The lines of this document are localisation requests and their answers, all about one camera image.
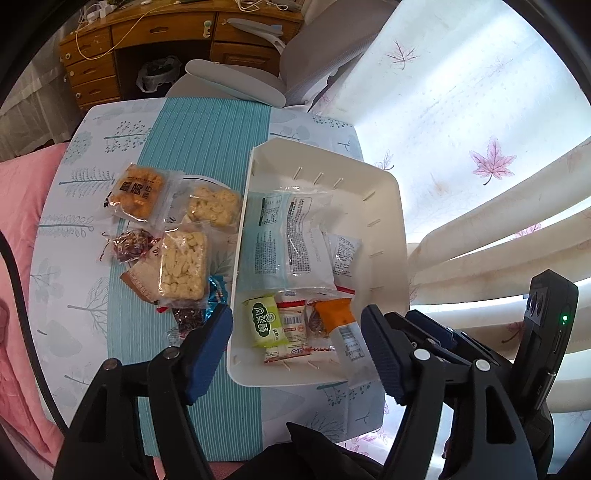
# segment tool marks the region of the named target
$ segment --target tablecloth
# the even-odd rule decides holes
[[[102,200],[116,175],[130,162],[157,164],[163,151],[178,148],[168,155],[177,159],[184,155],[182,163],[173,162],[175,167],[187,174],[221,177],[220,181],[242,189],[250,148],[274,137],[362,159],[352,126],[257,103],[134,100],[94,107],[87,114],[48,195],[31,269],[31,330],[51,393],[67,422],[102,361],[110,353],[126,357],[125,351],[115,347],[115,338],[107,343],[113,320],[110,286],[118,281],[116,271],[108,262],[98,261],[105,245],[102,232],[113,230],[113,220],[100,212]],[[225,170],[218,167],[230,159],[243,168],[224,176]],[[138,305],[145,314],[142,318],[155,315],[150,305]],[[170,316],[160,318],[160,329],[172,326]],[[142,355],[151,358],[165,346],[165,337],[151,331],[152,339],[161,339],[160,343],[135,330],[133,343],[144,342],[145,349],[127,352],[124,363],[147,359]],[[384,391],[379,384],[355,390],[346,384],[243,388],[229,379],[223,364],[212,385],[216,383],[220,388],[212,388],[191,412],[195,421],[201,420],[196,428],[211,461],[244,460],[286,439],[286,421],[312,426],[334,441],[376,430],[382,422]],[[146,452],[157,455],[142,405]],[[215,422],[204,426],[208,418]]]

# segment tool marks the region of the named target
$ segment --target plastic bag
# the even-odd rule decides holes
[[[324,239],[330,253],[330,263],[335,276],[336,289],[355,295],[351,265],[355,253],[361,246],[361,240],[344,235],[335,235],[334,233],[325,233]]]
[[[356,388],[379,380],[379,376],[350,304],[351,299],[336,299],[320,301],[315,308],[335,346],[349,388]]]
[[[164,232],[158,278],[158,304],[175,308],[207,305],[210,241],[206,227],[176,225]]]
[[[143,228],[126,230],[108,238],[99,260],[112,258],[120,263],[133,262],[145,258],[159,240]]]
[[[179,346],[189,332],[205,325],[219,303],[228,303],[226,283],[223,277],[211,275],[205,309],[172,309],[177,326],[167,332],[169,345]]]
[[[129,270],[121,274],[121,280],[143,301],[157,303],[160,277],[160,248],[162,240],[155,244]]]
[[[144,93],[154,93],[164,83],[174,83],[180,76],[181,62],[174,55],[144,63],[135,81]]]
[[[238,192],[207,180],[195,179],[192,183],[193,188],[187,198],[187,218],[184,221],[209,220],[215,227],[238,225],[242,207]]]
[[[329,288],[335,282],[320,224],[332,196],[248,193],[239,281],[243,290]]]
[[[277,310],[283,325],[283,332],[289,343],[267,348],[264,362],[269,363],[309,355],[306,301],[278,302]]]
[[[288,343],[273,297],[247,300],[244,305],[248,312],[254,346],[270,348]]]
[[[103,206],[117,217],[149,224],[158,231],[164,227],[183,175],[182,171],[131,164],[119,177]]]

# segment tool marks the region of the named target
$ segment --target nutrition label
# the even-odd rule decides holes
[[[310,273],[310,257],[304,242],[303,226],[312,203],[309,197],[295,197],[287,212],[287,253],[291,273]]]
[[[256,236],[255,273],[275,274],[277,271],[277,244],[271,232]]]
[[[351,328],[348,325],[344,325],[339,327],[339,332],[343,337],[343,343],[345,344],[345,355],[347,355],[352,362],[364,358],[365,354],[361,349],[361,345],[355,338],[355,335],[351,332]]]
[[[281,196],[264,197],[261,205],[261,216],[259,225],[269,225],[275,223],[278,218],[279,208],[281,207]]]
[[[349,242],[345,237],[339,236],[339,244],[336,248],[333,273],[335,275],[351,276],[351,262],[355,253],[356,246]]]

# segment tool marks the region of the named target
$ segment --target pink cushion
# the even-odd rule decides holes
[[[22,290],[28,303],[29,275],[37,225],[47,193],[67,144],[43,148],[0,163],[0,230],[17,261]],[[0,262],[0,306],[8,315],[0,345],[1,415],[42,454],[54,463],[63,441],[47,418],[27,356],[14,295],[4,262]]]

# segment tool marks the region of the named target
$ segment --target candy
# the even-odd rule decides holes
[[[245,305],[255,346],[270,348],[288,343],[273,297],[247,300]]]

